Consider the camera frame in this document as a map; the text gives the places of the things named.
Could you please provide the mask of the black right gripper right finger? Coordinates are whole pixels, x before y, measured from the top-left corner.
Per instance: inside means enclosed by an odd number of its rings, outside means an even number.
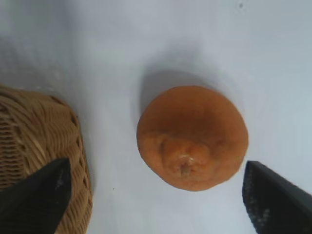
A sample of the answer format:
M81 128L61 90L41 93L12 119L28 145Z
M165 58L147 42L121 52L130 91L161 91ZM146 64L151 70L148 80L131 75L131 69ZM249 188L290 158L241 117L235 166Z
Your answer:
M312 196L258 161L248 161L242 186L258 234L310 234Z

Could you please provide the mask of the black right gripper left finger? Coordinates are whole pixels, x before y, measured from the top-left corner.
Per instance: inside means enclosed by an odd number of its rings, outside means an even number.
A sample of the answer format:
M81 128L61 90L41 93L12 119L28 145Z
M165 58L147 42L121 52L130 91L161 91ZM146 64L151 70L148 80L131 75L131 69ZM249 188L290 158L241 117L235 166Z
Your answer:
M69 159L56 159L0 193L2 234L53 234L72 194Z

